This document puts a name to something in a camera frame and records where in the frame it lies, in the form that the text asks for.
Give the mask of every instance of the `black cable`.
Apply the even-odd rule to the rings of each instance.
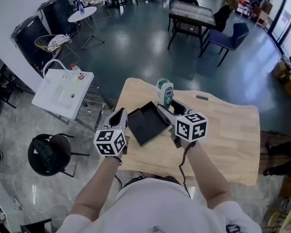
[[[188,188],[186,187],[186,184],[185,184],[185,181],[186,181],[186,179],[185,179],[185,175],[184,175],[184,172],[183,172],[183,170],[182,170],[181,167],[183,166],[183,164],[184,164],[184,162],[185,162],[185,156],[186,156],[186,153],[187,153],[188,150],[189,150],[191,147],[193,147],[195,144],[196,144],[196,142],[191,142],[191,143],[186,147],[186,149],[185,149],[184,152],[183,152],[182,162],[181,162],[181,164],[179,165],[180,172],[181,172],[181,174],[182,174],[182,176],[183,176],[183,186],[184,186],[184,188],[185,188],[185,190],[186,190],[186,192],[188,193],[188,195],[189,195],[190,198],[191,198],[190,193],[189,193]]]
[[[119,161],[119,166],[121,166],[123,164],[122,160],[120,158],[118,158],[117,156],[111,156],[111,157],[113,157]],[[115,175],[115,178],[117,179],[118,184],[120,185],[120,188],[118,189],[118,192],[120,192],[120,190],[122,190],[123,184],[122,184],[121,180],[117,177],[117,175]]]
[[[121,180],[117,177],[117,175],[115,175],[115,178],[117,179],[117,181],[118,181],[118,183],[120,185],[120,188],[118,189],[118,192],[120,192],[120,190],[122,190],[123,184],[122,184]]]

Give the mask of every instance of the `white wall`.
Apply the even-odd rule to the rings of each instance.
[[[33,91],[38,89],[42,78],[12,42],[11,33],[26,18],[36,15],[38,7],[46,1],[0,0],[0,59]]]

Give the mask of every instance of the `black bar stool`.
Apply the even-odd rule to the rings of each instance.
[[[71,156],[89,156],[89,154],[71,152],[70,144],[65,136],[73,138],[73,136],[60,133],[56,135],[39,134],[32,139],[28,148],[28,160],[37,174],[52,176],[62,172],[72,178],[74,177],[74,174],[65,172]]]

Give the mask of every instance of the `light wood tabletop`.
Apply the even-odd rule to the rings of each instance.
[[[198,99],[202,96],[208,100]],[[201,91],[174,91],[174,98],[204,114],[208,120],[208,136],[200,141],[211,161],[230,182],[254,185],[257,181],[260,154],[259,113],[253,105],[234,105]],[[126,80],[116,109],[127,113],[152,101],[155,105],[156,87],[142,80]],[[119,169],[171,175],[181,183],[179,170],[183,149],[177,149],[166,129],[158,137],[141,147],[129,128],[128,152],[123,155]],[[182,167],[188,186],[196,186],[193,170],[186,160]]]

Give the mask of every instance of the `white sink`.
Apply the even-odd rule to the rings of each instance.
[[[49,69],[32,104],[74,120],[94,78],[92,72],[83,72],[83,74],[84,79],[79,80],[74,71]]]

